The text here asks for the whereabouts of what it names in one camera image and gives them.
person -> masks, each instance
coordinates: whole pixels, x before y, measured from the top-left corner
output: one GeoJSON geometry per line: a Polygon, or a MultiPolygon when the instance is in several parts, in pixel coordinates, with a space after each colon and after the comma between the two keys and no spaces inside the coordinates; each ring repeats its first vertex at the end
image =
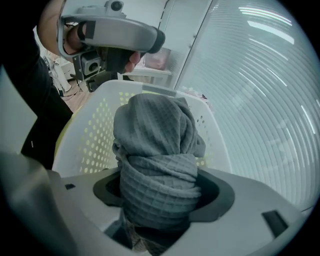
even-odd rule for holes
{"type": "MultiPolygon", "coordinates": [[[[47,50],[60,55],[57,24],[64,1],[9,1],[7,10],[14,10],[18,25],[12,26],[13,23],[8,24],[8,20],[1,22],[4,24],[2,35],[5,37],[2,38],[0,64],[3,64],[13,85],[37,115],[21,152],[39,161],[46,169],[52,168],[56,141],[73,113],[53,85],[48,68],[40,57],[33,30],[36,26],[39,39],[47,50]]],[[[68,54],[83,47],[77,29],[77,26],[65,28],[63,47],[68,54]]],[[[86,26],[82,26],[82,29],[85,33],[86,26]]],[[[131,72],[139,61],[140,54],[135,52],[125,70],[131,72]]]]}

pink container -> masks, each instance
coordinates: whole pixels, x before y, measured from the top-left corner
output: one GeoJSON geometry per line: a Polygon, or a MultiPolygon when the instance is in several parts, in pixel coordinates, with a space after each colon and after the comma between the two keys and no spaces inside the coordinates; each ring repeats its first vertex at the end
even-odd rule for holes
{"type": "Polygon", "coordinates": [[[147,68],[156,70],[165,70],[168,57],[171,50],[167,48],[161,48],[160,51],[154,54],[145,54],[145,66],[147,68]]]}

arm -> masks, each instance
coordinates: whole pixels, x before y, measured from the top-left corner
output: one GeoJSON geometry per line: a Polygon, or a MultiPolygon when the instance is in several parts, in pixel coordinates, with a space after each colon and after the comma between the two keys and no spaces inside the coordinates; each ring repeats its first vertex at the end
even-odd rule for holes
{"type": "MultiPolygon", "coordinates": [[[[60,55],[57,42],[57,24],[60,13],[62,11],[65,0],[51,0],[44,8],[39,23],[37,25],[37,33],[42,45],[50,52],[60,55]]],[[[82,43],[77,34],[78,27],[65,28],[66,38],[64,42],[64,49],[68,54],[77,52],[82,43]]],[[[83,33],[86,32],[86,25],[83,26],[83,33]]],[[[125,66],[127,72],[132,72],[135,65],[140,61],[140,54],[135,52],[125,66]]]]}

striped translucent panel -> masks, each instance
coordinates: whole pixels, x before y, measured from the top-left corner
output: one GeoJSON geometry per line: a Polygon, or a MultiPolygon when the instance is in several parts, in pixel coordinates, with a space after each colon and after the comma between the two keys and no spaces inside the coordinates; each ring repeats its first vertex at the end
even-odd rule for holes
{"type": "Polygon", "coordinates": [[[172,72],[172,76],[168,80],[168,87],[170,88],[174,86],[178,79],[209,3],[209,0],[171,1],[174,1],[172,9],[164,10],[170,12],[170,16],[164,30],[165,43],[163,45],[163,47],[171,50],[167,62],[167,68],[172,72]]]}
{"type": "Polygon", "coordinates": [[[320,63],[284,7],[272,0],[213,1],[179,86],[210,100],[234,174],[267,184],[301,210],[314,204],[320,63]]]}

waffle-textured towel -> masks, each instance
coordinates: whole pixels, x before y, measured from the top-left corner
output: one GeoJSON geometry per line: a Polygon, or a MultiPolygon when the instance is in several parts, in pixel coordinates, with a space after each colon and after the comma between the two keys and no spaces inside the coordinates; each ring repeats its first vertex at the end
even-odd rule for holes
{"type": "Polygon", "coordinates": [[[186,100],[138,94],[116,111],[113,135],[125,216],[140,227],[179,229],[201,196],[195,157],[206,148],[186,100]]]}

